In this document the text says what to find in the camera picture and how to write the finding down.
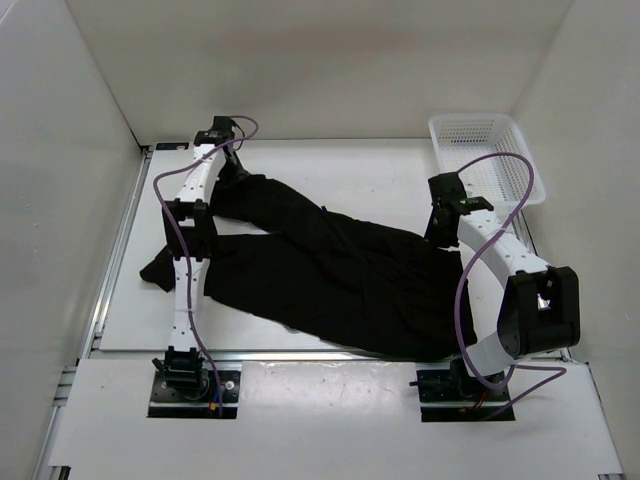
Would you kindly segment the black trousers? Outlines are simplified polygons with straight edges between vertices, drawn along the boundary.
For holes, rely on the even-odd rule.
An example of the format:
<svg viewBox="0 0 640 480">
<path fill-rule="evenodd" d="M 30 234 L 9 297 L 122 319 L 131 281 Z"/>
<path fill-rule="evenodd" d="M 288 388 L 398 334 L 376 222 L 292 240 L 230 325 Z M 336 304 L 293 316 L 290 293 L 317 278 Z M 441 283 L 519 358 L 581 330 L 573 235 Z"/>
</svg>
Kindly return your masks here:
<svg viewBox="0 0 640 480">
<path fill-rule="evenodd" d="M 212 238 L 207 297 L 376 354 L 434 361 L 476 342 L 458 252 L 326 210 L 261 174 L 220 178 L 210 206 L 258 233 Z"/>
</svg>

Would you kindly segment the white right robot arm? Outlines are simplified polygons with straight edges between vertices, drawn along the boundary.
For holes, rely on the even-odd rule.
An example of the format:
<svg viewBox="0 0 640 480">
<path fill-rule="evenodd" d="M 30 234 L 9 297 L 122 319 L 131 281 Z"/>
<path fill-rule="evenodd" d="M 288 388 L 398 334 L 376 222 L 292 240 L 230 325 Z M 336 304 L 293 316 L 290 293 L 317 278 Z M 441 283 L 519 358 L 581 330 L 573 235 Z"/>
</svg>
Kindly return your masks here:
<svg viewBox="0 0 640 480">
<path fill-rule="evenodd" d="M 449 375 L 449 387 L 470 400 L 484 387 L 500 389 L 509 381 L 491 378 L 513 371 L 534 354 L 576 345 L 581 337 L 579 279 L 570 267 L 553 267 L 529 252 L 483 197 L 470 197 L 456 172 L 428 180 L 432 212 L 426 240 L 440 248 L 463 243 L 474 251 L 454 297 L 454 327 L 464 361 Z M 503 287 L 494 331 L 467 346 L 462 329 L 462 293 L 477 262 L 483 262 Z"/>
</svg>

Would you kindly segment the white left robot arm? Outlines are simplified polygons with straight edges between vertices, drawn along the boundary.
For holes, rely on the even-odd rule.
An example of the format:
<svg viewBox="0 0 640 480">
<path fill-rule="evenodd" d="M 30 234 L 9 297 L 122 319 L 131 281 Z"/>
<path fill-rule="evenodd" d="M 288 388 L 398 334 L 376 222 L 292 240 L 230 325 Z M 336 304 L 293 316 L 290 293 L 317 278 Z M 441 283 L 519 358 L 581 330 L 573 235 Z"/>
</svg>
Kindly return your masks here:
<svg viewBox="0 0 640 480">
<path fill-rule="evenodd" d="M 223 387 L 196 319 L 204 299 L 212 238 L 217 235 L 209 200 L 221 169 L 227 162 L 238 162 L 234 145 L 247 137 L 236 116 L 216 116 L 209 129 L 196 134 L 193 161 L 157 175 L 152 182 L 174 268 L 175 292 L 170 340 L 157 368 L 168 387 L 189 401 L 204 399 L 217 413 L 222 412 Z"/>
</svg>

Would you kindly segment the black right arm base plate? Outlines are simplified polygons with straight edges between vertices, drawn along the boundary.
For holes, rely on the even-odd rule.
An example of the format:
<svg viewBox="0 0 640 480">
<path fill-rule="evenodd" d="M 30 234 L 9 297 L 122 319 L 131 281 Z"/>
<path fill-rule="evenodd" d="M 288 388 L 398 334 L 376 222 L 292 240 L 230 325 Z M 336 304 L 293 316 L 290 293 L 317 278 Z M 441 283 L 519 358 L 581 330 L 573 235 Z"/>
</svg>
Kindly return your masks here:
<svg viewBox="0 0 640 480">
<path fill-rule="evenodd" d="M 418 392 L 423 423 L 511 422 L 507 387 L 489 389 L 477 379 L 448 370 L 418 370 L 409 386 Z"/>
</svg>

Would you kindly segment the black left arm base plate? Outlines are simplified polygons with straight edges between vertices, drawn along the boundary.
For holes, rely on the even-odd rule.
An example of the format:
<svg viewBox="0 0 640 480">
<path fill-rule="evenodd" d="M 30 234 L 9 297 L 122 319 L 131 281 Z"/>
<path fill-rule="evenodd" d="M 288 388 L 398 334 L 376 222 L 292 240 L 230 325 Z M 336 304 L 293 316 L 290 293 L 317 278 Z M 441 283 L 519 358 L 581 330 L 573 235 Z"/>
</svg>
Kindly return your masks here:
<svg viewBox="0 0 640 480">
<path fill-rule="evenodd" d="M 234 420 L 241 393 L 241 370 L 218 371 L 222 398 L 214 374 L 203 370 L 203 385 L 195 389 L 176 388 L 159 372 L 154 372 L 147 417 L 157 419 Z"/>
</svg>

